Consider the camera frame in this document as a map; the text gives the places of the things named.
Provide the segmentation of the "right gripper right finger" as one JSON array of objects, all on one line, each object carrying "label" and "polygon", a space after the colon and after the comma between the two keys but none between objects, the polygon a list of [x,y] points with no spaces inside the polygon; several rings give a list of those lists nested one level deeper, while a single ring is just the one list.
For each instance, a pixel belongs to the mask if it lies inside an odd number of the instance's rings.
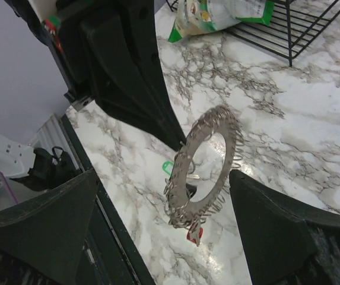
[{"label": "right gripper right finger", "polygon": [[253,284],[340,284],[340,215],[275,191],[239,170],[233,209]]}]

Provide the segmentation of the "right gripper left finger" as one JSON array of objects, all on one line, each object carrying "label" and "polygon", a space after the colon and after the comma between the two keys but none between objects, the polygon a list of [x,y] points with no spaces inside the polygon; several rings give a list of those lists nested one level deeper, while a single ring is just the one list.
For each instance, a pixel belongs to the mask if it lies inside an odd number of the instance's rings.
[{"label": "right gripper left finger", "polygon": [[74,284],[98,177],[88,170],[0,211],[0,249],[60,284]]}]

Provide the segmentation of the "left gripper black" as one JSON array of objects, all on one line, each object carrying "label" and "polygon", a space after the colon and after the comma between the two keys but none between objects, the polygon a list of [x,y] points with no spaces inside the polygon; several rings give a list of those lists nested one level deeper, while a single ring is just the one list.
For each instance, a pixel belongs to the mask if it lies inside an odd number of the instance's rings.
[{"label": "left gripper black", "polygon": [[65,97],[75,110],[95,100],[109,116],[166,145],[185,142],[161,69],[153,1],[115,1],[121,19],[116,11],[95,11],[94,1],[57,1],[56,14],[42,23],[28,1],[6,3],[50,49],[68,88]]}]

